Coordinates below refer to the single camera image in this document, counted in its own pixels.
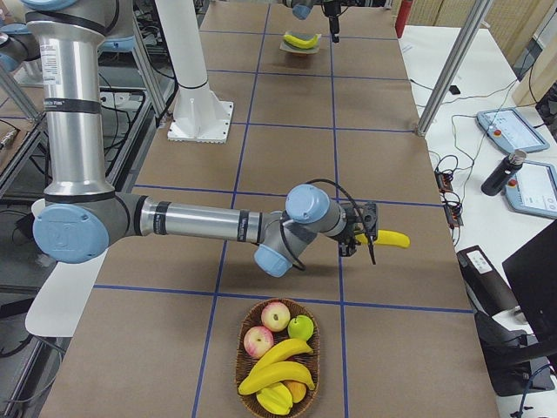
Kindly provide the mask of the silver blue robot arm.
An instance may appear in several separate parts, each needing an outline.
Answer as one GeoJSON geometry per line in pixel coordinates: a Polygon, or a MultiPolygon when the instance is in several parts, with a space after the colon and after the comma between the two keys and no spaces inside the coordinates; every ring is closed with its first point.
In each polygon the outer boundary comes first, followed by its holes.
{"type": "Polygon", "coordinates": [[[292,10],[298,20],[309,17],[314,8],[319,8],[329,23],[330,38],[334,43],[339,42],[339,18],[352,7],[383,7],[390,10],[392,1],[386,0],[285,0],[281,3],[292,10]]]}
{"type": "Polygon", "coordinates": [[[130,236],[183,235],[249,242],[274,277],[302,269],[300,254],[323,234],[351,256],[358,236],[376,236],[363,205],[340,204],[313,179],[292,188],[281,212],[250,212],[156,201],[117,192],[106,178],[98,54],[134,44],[130,1],[28,1],[25,21],[37,39],[44,84],[52,180],[33,236],[53,259],[77,264],[130,236]]]}

